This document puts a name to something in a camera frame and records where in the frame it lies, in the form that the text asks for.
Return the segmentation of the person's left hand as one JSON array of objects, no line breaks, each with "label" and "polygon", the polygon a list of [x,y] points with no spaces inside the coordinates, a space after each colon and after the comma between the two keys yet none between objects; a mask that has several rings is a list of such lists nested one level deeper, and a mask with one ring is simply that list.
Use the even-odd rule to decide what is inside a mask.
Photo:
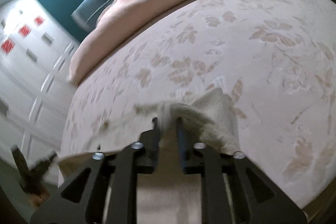
[{"label": "person's left hand", "polygon": [[43,192],[42,194],[28,194],[29,202],[35,210],[40,208],[50,196],[48,191]]}]

